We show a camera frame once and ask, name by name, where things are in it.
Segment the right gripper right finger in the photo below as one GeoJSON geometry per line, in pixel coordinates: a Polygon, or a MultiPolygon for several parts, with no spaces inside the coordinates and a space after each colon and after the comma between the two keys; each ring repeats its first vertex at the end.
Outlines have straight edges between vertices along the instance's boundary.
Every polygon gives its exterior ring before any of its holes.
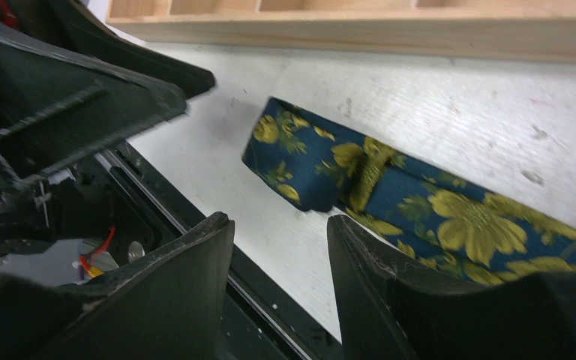
{"type": "Polygon", "coordinates": [[[576,359],[576,272],[482,286],[345,215],[328,219],[327,241],[346,359],[576,359]]]}

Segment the wooden compartment tray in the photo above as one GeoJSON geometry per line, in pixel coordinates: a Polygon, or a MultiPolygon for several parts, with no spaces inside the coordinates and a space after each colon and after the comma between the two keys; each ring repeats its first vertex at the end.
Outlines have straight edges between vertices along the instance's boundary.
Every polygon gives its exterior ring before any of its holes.
{"type": "Polygon", "coordinates": [[[576,1],[111,1],[144,41],[576,64],[576,1]]]}

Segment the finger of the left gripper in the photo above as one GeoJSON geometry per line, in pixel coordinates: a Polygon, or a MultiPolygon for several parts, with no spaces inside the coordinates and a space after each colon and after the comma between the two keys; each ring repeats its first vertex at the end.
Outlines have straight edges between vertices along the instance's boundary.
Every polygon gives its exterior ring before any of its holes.
{"type": "Polygon", "coordinates": [[[71,42],[70,49],[178,86],[188,98],[216,86],[213,73],[131,43],[99,21],[79,1],[48,1],[71,42]]]}

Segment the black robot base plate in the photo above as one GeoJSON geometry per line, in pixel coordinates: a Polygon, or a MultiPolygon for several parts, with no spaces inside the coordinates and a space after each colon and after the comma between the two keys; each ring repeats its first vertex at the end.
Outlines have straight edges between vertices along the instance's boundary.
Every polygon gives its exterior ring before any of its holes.
{"type": "Polygon", "coordinates": [[[115,200],[103,275],[60,359],[342,359],[340,342],[130,145],[85,162],[115,200]]]}

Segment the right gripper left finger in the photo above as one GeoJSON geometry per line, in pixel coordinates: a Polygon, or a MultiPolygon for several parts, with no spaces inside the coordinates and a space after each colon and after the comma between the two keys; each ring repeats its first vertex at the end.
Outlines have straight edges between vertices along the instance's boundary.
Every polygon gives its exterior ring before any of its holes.
{"type": "Polygon", "coordinates": [[[0,359],[213,359],[234,232],[216,212],[82,284],[0,274],[0,359]]]}

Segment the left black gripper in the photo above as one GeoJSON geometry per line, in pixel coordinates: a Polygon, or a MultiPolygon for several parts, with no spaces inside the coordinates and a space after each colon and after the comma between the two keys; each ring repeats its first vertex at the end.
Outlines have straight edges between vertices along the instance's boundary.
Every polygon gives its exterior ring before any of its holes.
{"type": "Polygon", "coordinates": [[[172,83],[29,37],[0,22],[0,254],[107,236],[119,206],[93,155],[187,108],[172,83]],[[2,177],[25,177],[15,188],[2,177]]]}

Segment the blue yellow floral tie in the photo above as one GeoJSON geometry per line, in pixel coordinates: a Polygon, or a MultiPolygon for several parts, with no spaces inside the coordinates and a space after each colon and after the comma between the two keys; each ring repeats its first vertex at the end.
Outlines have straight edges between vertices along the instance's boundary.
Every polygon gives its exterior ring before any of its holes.
{"type": "Polygon", "coordinates": [[[276,97],[242,160],[298,210],[340,209],[452,277],[491,286],[576,272],[575,228],[276,97]]]}

